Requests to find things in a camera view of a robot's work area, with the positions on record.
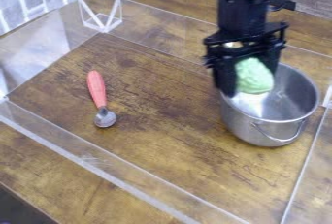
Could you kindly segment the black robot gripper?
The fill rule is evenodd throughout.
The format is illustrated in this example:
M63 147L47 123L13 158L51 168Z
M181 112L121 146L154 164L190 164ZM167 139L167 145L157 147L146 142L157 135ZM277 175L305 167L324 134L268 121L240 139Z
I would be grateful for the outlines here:
M236 94L234 63L257 56L275 74L285 49L285 22L268 22L270 0L218 0L218 31L204 39L205 65L228 97Z

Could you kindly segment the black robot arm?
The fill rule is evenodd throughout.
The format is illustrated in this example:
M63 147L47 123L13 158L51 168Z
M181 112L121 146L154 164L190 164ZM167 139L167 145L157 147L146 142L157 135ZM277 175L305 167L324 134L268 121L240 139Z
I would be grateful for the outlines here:
M237 93L241 60L257 57L269 72L276 72L288 23L268 22L268 12L281 8L272 8L270 0L218 0L218 31L204 39L204 61L217 88L230 98Z

